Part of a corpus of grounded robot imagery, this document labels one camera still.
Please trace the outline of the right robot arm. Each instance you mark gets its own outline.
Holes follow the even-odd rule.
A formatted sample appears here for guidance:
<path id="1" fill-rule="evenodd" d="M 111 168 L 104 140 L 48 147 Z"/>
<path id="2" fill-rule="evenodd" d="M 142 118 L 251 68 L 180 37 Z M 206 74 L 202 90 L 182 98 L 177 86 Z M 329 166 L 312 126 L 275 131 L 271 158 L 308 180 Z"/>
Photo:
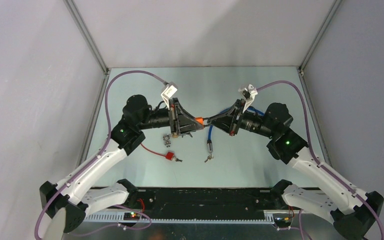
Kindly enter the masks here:
<path id="1" fill-rule="evenodd" d="M 347 240 L 364 239 L 379 220 L 383 196 L 362 190 L 319 159 L 310 142 L 290 128 L 293 117 L 285 104 L 271 103 L 263 115 L 252 114 L 244 107 L 244 100 L 237 100 L 226 111 L 209 117 L 207 123 L 230 136 L 244 129 L 269 138 L 267 148 L 272 157 L 310 178 L 324 193 L 307 192 L 282 179 L 271 189 L 271 204 L 277 209 L 291 206 L 318 216 Z"/>

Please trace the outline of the orange black padlock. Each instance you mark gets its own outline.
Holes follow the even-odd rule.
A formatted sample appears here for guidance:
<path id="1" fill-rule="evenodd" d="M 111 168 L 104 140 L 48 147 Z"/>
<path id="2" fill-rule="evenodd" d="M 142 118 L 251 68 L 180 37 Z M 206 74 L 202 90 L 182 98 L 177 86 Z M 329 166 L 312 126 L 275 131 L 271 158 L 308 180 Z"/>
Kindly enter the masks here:
<path id="1" fill-rule="evenodd" d="M 211 124 L 208 123 L 209 117 L 196 117 L 195 121 L 202 125 L 204 128 L 209 127 Z"/>

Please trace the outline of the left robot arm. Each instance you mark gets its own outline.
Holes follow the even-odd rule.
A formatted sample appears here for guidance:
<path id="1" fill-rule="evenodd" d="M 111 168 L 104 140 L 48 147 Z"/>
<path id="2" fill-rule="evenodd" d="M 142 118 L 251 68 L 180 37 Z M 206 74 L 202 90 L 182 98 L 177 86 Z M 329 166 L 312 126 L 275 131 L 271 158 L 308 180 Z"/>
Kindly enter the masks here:
<path id="1" fill-rule="evenodd" d="M 127 179 L 96 192 L 90 189 L 145 140 L 144 130 L 169 127 L 172 135 L 178 137 L 204 129 L 204 119 L 188 113 L 177 98 L 165 104 L 165 108 L 153 109 L 143 95 L 129 97 L 120 121 L 108 128 L 103 146 L 65 178 L 57 183 L 46 181 L 40 186 L 40 215 L 51 218 L 51 226 L 57 228 L 58 236 L 74 231 L 86 217 L 108 207 L 136 206 L 137 188 Z"/>

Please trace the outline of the silver key bunch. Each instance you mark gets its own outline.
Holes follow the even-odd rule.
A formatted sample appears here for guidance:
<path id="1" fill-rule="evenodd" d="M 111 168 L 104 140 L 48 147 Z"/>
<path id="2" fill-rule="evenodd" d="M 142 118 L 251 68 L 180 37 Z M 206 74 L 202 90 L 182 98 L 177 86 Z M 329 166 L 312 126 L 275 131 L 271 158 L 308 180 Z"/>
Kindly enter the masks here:
<path id="1" fill-rule="evenodd" d="M 167 148 L 171 147 L 171 144 L 172 144 L 171 138 L 172 138 L 171 134 L 165 134 L 162 136 L 163 143 Z"/>

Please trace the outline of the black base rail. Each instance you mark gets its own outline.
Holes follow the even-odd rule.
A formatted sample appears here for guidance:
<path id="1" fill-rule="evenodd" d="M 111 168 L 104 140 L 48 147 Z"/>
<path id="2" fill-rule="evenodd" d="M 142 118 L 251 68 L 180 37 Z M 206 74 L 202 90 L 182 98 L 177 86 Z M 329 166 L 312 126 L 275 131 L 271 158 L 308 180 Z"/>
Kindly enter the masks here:
<path id="1" fill-rule="evenodd" d="M 290 208 L 269 188 L 140 187 L 124 207 L 153 220 L 264 220 L 265 211 Z"/>

